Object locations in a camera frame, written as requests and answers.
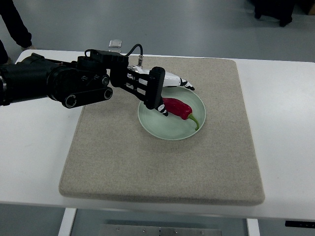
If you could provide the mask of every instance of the black pants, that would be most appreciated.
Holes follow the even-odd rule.
[[[13,40],[22,48],[27,48],[32,45],[31,33],[24,26],[19,12],[16,10],[12,0],[0,0],[0,15],[10,33]],[[0,40],[0,64],[8,61],[3,43]]]

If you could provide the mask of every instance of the gray floor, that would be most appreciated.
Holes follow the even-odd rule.
[[[281,28],[278,20],[271,17],[256,20],[249,0],[15,0],[14,3],[39,49],[107,50],[111,39],[120,39],[123,53],[141,43],[144,54],[153,55],[315,62],[315,16],[305,15],[299,7],[294,9],[293,22]],[[3,21],[0,21],[0,35],[15,61],[21,49],[10,38]],[[56,209],[42,210],[50,215]],[[34,226],[52,227],[47,222],[28,221],[38,215],[32,208],[15,206],[9,211],[22,218],[17,220],[6,210],[0,210],[0,219],[9,222],[6,225],[27,221],[28,227],[35,229],[33,235],[36,235]],[[47,221],[53,225],[60,223],[62,217],[57,215]],[[23,232],[13,231],[11,235]]]

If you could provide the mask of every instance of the robotic arm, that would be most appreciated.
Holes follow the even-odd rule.
[[[142,70],[142,55],[138,66],[129,66],[128,56],[132,51],[123,56],[91,49],[73,62],[45,59],[33,53],[16,65],[2,65],[0,106],[47,96],[67,108],[83,106],[110,99],[113,90],[108,85],[111,83],[137,96],[148,109],[157,109],[167,116],[161,97],[162,87],[194,88],[171,73],[166,73],[168,77],[164,80],[165,70],[161,67]]]

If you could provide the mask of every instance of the mat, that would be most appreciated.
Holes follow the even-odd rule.
[[[129,64],[137,64],[130,57]],[[253,206],[264,192],[236,63],[227,59],[145,57],[195,87],[206,121],[195,135],[167,141],[149,134],[138,99],[120,88],[85,106],[59,190],[67,197],[149,203]]]

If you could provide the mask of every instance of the black object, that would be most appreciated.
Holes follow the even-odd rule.
[[[90,49],[73,62],[49,60],[32,53],[16,65],[0,65],[0,106],[46,96],[67,108],[83,106],[110,99],[111,83],[137,96],[148,109],[157,109],[163,104],[164,76],[161,67],[154,67],[148,75],[134,72],[128,68],[128,56],[115,52]],[[147,81],[147,85],[139,83],[139,79]]]
[[[255,0],[255,18],[262,15],[280,20],[280,26],[285,27],[292,22],[295,0]]]
[[[297,227],[297,228],[311,228],[315,229],[315,222],[308,221],[290,221],[287,220],[285,222],[286,227]]]

